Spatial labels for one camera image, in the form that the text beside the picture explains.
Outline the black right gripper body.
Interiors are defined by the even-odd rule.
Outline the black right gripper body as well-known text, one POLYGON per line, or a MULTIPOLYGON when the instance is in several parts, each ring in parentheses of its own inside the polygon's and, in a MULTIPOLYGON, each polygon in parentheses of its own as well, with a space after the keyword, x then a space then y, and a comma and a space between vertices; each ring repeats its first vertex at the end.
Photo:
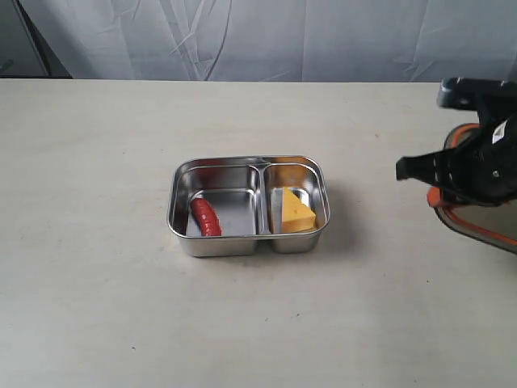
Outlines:
POLYGON ((492 180, 490 170, 508 168, 509 162, 498 162, 496 153, 510 155, 489 144, 489 135, 508 120, 516 119, 516 106, 502 107, 480 99, 477 102, 479 126, 456 147, 414 157, 402 157, 396 163, 396 179, 416 179, 460 197, 471 204, 496 206, 509 198, 509 179, 492 180))

